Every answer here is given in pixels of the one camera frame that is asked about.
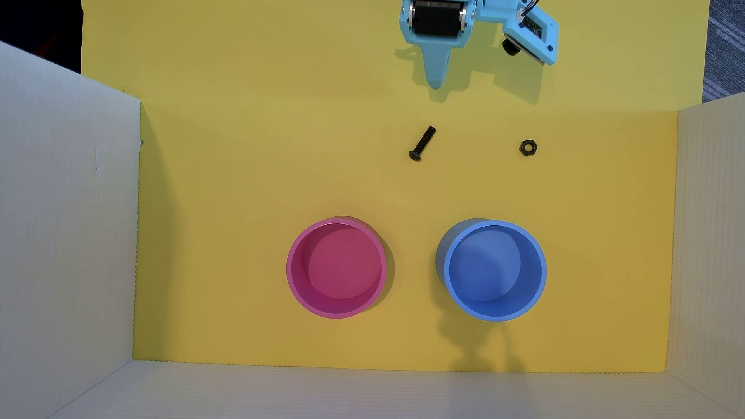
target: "blue container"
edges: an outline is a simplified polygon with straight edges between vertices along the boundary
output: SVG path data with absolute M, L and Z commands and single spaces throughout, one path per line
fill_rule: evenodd
M 437 274 L 461 309 L 485 321 L 526 313 L 546 285 L 546 258 L 520 226 L 472 218 L 453 226 L 437 246 Z

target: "pink container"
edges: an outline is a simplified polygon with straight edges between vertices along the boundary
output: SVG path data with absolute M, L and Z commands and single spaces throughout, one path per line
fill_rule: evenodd
M 353 217 L 311 225 L 295 239 L 287 258 L 287 281 L 295 298 L 325 318 L 363 312 L 383 290 L 386 273 L 380 237 Z

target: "cup rim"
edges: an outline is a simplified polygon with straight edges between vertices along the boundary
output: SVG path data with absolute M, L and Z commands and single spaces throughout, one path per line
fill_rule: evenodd
M 471 307 L 469 307 L 467 304 L 463 302 L 463 300 L 460 298 L 460 296 L 455 292 L 455 289 L 453 288 L 452 280 L 450 278 L 450 264 L 452 260 L 453 253 L 455 252 L 455 248 L 463 241 L 463 239 L 466 238 L 469 234 L 484 229 L 485 227 L 506 227 L 511 230 L 516 231 L 517 233 L 522 234 L 532 245 L 533 248 L 536 249 L 536 252 L 538 253 L 538 258 L 541 263 L 541 279 L 540 284 L 538 286 L 538 290 L 536 291 L 535 295 L 533 296 L 530 301 L 523 306 L 520 310 L 517 310 L 516 312 L 510 313 L 509 315 L 502 315 L 502 316 L 489 316 L 484 315 L 482 313 L 479 313 Z M 533 306 L 536 305 L 538 302 L 538 299 L 543 294 L 543 289 L 546 286 L 546 257 L 543 254 L 543 249 L 541 249 L 541 246 L 538 244 L 538 241 L 524 228 L 518 226 L 517 224 L 510 223 L 508 221 L 499 221 L 499 220 L 483 220 L 479 221 L 477 223 L 471 224 L 470 226 L 466 227 L 458 233 L 457 236 L 455 236 L 455 239 L 450 243 L 450 246 L 448 247 L 448 251 L 445 256 L 445 262 L 443 266 L 443 275 L 445 287 L 448 289 L 448 293 L 452 297 L 452 299 L 455 301 L 455 303 L 465 312 L 470 314 L 473 317 L 476 317 L 480 320 L 485 321 L 508 321 L 513 320 L 514 318 L 520 317 L 521 315 L 525 314 L 528 310 L 533 308 Z
M 349 310 L 348 312 L 343 312 L 343 313 L 325 312 L 322 309 L 318 309 L 317 307 L 312 306 L 310 303 L 308 303 L 308 301 L 306 301 L 305 298 L 302 296 L 302 293 L 299 292 L 297 287 L 295 286 L 295 278 L 292 274 L 293 261 L 295 260 L 297 248 L 300 246 L 300 244 L 308 236 L 310 236 L 314 231 L 320 229 L 321 227 L 325 227 L 327 225 L 333 225 L 333 224 L 348 225 L 364 233 L 364 235 L 368 239 L 370 239 L 372 243 L 375 245 L 375 249 L 378 252 L 378 258 L 381 263 L 381 271 L 377 279 L 378 285 L 375 288 L 375 291 L 372 293 L 372 295 L 370 295 L 370 298 L 367 299 L 364 303 L 362 303 L 357 308 L 353 310 Z M 319 315 L 324 318 L 348 318 L 348 317 L 352 317 L 353 315 L 357 315 L 363 312 L 364 310 L 368 309 L 370 306 L 372 306 L 373 303 L 375 303 L 375 300 L 378 299 L 381 292 L 383 291 L 383 288 L 385 287 L 388 263 L 387 263 L 386 256 L 385 256 L 385 250 L 383 249 L 382 240 L 380 236 L 377 234 L 377 232 L 371 226 L 368 225 L 368 223 L 358 218 L 354 218 L 354 217 L 338 216 L 338 217 L 332 217 L 332 218 L 327 218 L 325 220 L 318 221 L 317 223 L 303 230 L 303 232 L 295 239 L 292 246 L 290 247 L 290 252 L 287 257 L 287 264 L 285 266 L 285 270 L 287 274 L 288 285 L 290 286 L 290 290 L 292 291 L 293 296 L 295 297 L 298 303 L 300 303 L 303 307 L 305 307 L 305 309 L 307 309 L 309 312 L 314 313 L 315 315 Z

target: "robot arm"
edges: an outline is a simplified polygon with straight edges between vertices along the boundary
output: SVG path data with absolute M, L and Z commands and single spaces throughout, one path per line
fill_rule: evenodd
M 406 42 L 418 45 L 433 89 L 445 81 L 452 48 L 466 46 L 476 20 L 502 24 L 510 55 L 525 51 L 541 64 L 557 61 L 559 23 L 538 0 L 403 0 L 399 25 Z

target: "cardboard box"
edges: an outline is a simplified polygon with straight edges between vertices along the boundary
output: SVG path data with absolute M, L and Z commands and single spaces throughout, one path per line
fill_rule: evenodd
M 745 95 L 679 114 L 667 372 L 196 365 L 132 361 L 139 100 L 0 63 L 2 419 L 745 417 Z

